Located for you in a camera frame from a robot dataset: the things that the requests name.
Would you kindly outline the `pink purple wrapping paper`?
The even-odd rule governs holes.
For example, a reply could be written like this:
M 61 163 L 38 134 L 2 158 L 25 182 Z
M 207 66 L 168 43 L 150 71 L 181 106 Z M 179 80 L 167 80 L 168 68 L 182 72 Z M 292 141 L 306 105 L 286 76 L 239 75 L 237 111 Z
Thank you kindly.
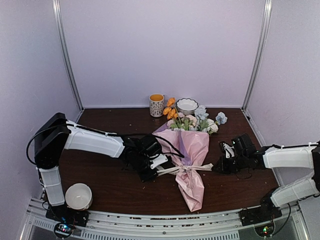
M 173 167 L 203 166 L 209 151 L 210 136 L 201 131 L 173 131 L 164 126 L 156 130 L 154 135 L 161 137 L 159 143 L 163 153 L 175 153 L 176 150 L 184 155 L 183 158 L 173 155 Z M 205 187 L 198 170 L 178 172 L 175 176 L 178 188 L 191 212 L 202 208 Z

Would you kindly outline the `beige ribbon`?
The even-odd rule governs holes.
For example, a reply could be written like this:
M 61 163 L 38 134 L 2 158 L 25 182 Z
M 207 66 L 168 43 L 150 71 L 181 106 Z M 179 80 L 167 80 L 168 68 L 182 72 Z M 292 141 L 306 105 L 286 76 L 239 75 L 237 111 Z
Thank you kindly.
M 171 167 L 171 168 L 167 168 L 164 169 L 161 166 L 158 166 L 158 169 L 156 172 L 158 174 L 158 176 L 162 176 L 165 174 L 171 174 L 171 175 L 176 175 L 177 173 L 181 172 L 181 171 L 212 171 L 212 168 L 214 167 L 214 165 L 212 163 L 209 164 L 205 164 L 202 166 L 196 166 L 196 165 L 178 165 L 175 167 Z

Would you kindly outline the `orange fake flower stem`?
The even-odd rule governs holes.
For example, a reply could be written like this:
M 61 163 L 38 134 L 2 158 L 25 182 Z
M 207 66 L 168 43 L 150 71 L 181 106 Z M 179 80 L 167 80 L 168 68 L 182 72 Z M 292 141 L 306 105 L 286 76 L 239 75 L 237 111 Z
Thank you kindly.
M 176 99 L 171 97 L 167 100 L 166 107 L 163 110 L 163 115 L 167 118 L 167 127 L 170 128 L 172 124 L 181 124 L 182 120 L 179 116 L 178 109 L 176 107 Z

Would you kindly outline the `pink fake flower stem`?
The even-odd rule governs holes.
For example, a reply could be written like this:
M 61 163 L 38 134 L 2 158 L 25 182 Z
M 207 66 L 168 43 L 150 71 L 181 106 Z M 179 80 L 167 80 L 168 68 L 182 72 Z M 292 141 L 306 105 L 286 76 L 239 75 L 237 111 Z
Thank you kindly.
M 166 123 L 166 126 L 172 131 L 196 131 L 197 123 L 195 116 L 178 112 Z

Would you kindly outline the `patterned mug with orange inside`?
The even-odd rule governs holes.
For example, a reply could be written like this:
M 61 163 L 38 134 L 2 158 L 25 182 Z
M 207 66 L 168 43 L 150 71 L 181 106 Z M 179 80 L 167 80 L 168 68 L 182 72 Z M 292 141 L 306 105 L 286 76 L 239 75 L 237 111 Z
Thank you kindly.
M 165 97 L 162 94 L 152 94 L 149 97 L 149 113 L 152 117 L 159 118 L 163 115 Z

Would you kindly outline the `light blue fake flower stem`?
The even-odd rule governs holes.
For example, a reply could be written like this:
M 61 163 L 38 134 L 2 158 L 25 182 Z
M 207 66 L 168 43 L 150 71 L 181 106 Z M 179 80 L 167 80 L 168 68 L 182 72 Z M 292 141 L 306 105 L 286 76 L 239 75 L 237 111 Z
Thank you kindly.
M 215 120 L 209 119 L 209 114 L 207 113 L 207 109 L 204 105 L 198 106 L 194 111 L 194 115 L 199 124 L 202 124 L 203 126 L 205 124 L 207 126 L 224 125 L 228 120 L 228 117 L 222 111 L 216 115 Z

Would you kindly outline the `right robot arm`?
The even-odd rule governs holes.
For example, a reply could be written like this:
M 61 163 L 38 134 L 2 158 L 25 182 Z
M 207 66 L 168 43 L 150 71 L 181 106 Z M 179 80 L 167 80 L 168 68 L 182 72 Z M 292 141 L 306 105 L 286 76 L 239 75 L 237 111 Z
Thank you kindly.
M 301 145 L 265 145 L 257 149 L 247 133 L 236 136 L 231 143 L 220 142 L 223 156 L 212 168 L 221 174 L 237 174 L 242 169 L 274 172 L 304 170 L 286 185 L 272 189 L 256 210 L 259 220 L 268 220 L 283 205 L 320 194 L 320 143 Z

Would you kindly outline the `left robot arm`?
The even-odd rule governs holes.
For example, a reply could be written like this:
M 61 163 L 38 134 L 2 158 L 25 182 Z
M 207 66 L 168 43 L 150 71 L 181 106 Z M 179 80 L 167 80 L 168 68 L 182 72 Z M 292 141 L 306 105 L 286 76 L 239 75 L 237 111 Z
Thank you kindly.
M 79 150 L 121 159 L 137 172 L 142 182 L 154 180 L 157 168 L 184 155 L 169 140 L 153 133 L 120 134 L 105 132 L 70 121 L 64 113 L 54 114 L 29 140 L 27 149 L 34 145 L 33 158 L 42 180 L 52 213 L 61 222 L 72 218 L 66 207 L 61 184 L 59 161 L 64 150 Z

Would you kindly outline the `white round cup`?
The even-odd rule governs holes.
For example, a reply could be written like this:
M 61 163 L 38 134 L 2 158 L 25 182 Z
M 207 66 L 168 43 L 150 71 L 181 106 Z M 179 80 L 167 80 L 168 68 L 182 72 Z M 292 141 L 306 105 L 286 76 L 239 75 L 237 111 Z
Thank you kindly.
M 85 211 L 92 205 L 93 194 L 88 185 L 76 183 L 67 189 L 65 201 L 67 206 L 71 209 Z

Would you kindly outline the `white scalloped bowl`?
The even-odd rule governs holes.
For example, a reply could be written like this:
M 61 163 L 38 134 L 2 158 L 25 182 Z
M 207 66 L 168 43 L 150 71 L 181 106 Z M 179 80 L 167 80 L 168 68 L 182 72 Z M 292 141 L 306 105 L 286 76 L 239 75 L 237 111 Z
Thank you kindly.
M 198 106 L 199 106 L 198 103 L 195 100 L 190 98 L 179 99 L 176 103 L 176 107 L 178 111 L 183 113 L 184 115 L 194 114 Z

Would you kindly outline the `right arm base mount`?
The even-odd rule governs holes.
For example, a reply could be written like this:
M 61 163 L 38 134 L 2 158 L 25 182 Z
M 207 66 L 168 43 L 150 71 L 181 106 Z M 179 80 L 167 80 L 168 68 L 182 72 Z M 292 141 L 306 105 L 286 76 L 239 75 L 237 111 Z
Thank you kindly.
M 253 226 L 255 233 L 262 238 L 271 237 L 276 232 L 275 219 L 282 217 L 279 209 L 271 212 L 262 210 L 262 207 L 244 208 L 239 212 L 243 227 Z

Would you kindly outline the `aluminium front rail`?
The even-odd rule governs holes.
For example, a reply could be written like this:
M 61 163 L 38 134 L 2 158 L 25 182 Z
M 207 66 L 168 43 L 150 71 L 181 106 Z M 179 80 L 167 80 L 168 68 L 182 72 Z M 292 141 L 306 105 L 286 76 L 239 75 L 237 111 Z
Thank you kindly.
M 282 216 L 244 225 L 241 209 L 183 215 L 133 215 L 89 211 L 85 227 L 76 226 L 69 240 L 264 240 L 263 229 L 274 227 L 268 240 L 311 238 L 297 203 L 281 208 Z

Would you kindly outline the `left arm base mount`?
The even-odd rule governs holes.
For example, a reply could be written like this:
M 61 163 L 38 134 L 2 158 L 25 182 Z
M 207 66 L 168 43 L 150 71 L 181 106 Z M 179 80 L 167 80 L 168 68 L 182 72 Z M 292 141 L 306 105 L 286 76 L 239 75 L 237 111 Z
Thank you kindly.
M 66 239 L 75 234 L 79 230 L 79 227 L 87 226 L 89 215 L 89 212 L 86 210 L 78 211 L 69 207 L 63 208 L 62 206 L 57 206 L 48 208 L 45 217 L 56 221 L 53 233 L 59 239 Z

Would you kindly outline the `right aluminium frame post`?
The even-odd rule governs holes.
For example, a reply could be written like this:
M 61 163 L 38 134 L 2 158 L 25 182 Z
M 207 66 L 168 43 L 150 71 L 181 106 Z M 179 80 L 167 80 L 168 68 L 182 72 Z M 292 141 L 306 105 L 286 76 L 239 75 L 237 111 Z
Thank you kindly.
M 273 1 L 272 0 L 265 0 L 264 1 L 264 10 L 263 10 L 263 15 L 262 15 L 262 22 L 261 22 L 261 27 L 260 27 L 260 34 L 259 34 L 259 39 L 258 39 L 258 45 L 256 49 L 256 54 L 253 62 L 253 67 L 250 75 L 250 80 L 249 84 L 247 87 L 247 91 L 245 94 L 245 98 L 241 107 L 241 110 L 243 112 L 246 112 L 249 103 L 253 94 L 253 90 L 255 87 L 256 80 L 258 78 L 259 74 L 259 69 L 262 63 L 263 59 L 263 53 L 264 49 L 266 46 L 267 38 L 268 38 L 268 33 L 270 29 L 270 23 L 271 23 L 271 17 L 272 17 L 272 5 Z

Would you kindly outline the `aluminium frame post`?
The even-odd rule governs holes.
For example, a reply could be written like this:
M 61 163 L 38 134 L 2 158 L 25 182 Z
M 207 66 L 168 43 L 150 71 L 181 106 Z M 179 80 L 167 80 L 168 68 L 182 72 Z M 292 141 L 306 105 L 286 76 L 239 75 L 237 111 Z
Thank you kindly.
M 72 69 L 71 59 L 68 51 L 64 26 L 63 26 L 63 18 L 61 13 L 61 4 L 59 0 L 52 0 L 53 14 L 55 17 L 55 22 L 57 26 L 60 46 L 62 50 L 63 62 L 65 65 L 68 81 L 70 83 L 72 94 L 75 98 L 76 105 L 80 112 L 84 111 L 83 103 L 81 101 L 80 93 L 76 84 L 74 72 Z
M 263 15 L 262 15 L 262 22 L 261 22 L 261 27 L 260 27 L 260 34 L 259 34 L 259 39 L 258 39 L 258 45 L 256 49 L 256 54 L 253 62 L 253 67 L 250 75 L 250 80 L 249 84 L 247 87 L 247 91 L 245 94 L 245 98 L 241 107 L 241 110 L 243 112 L 246 112 L 249 103 L 253 94 L 253 90 L 255 87 L 256 80 L 258 78 L 259 74 L 259 69 L 262 63 L 263 59 L 263 53 L 264 49 L 266 46 L 267 38 L 268 38 L 268 33 L 270 29 L 270 23 L 271 23 L 271 17 L 272 17 L 272 5 L 273 1 L 272 0 L 265 0 L 264 1 L 264 10 L 263 10 Z

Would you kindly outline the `left aluminium frame post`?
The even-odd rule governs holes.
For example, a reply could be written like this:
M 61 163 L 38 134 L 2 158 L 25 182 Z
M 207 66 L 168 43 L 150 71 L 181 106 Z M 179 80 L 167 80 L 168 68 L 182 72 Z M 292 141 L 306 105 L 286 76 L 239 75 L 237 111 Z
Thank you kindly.
M 75 98 L 76 105 L 80 112 L 84 111 L 83 103 L 81 101 L 80 93 L 76 84 L 74 72 L 72 69 L 71 59 L 68 51 L 64 26 L 63 26 L 63 18 L 61 13 L 61 4 L 59 0 L 52 0 L 53 14 L 55 17 L 55 22 L 57 26 L 60 46 L 62 50 L 63 62 L 65 65 L 68 81 L 70 83 L 72 94 Z

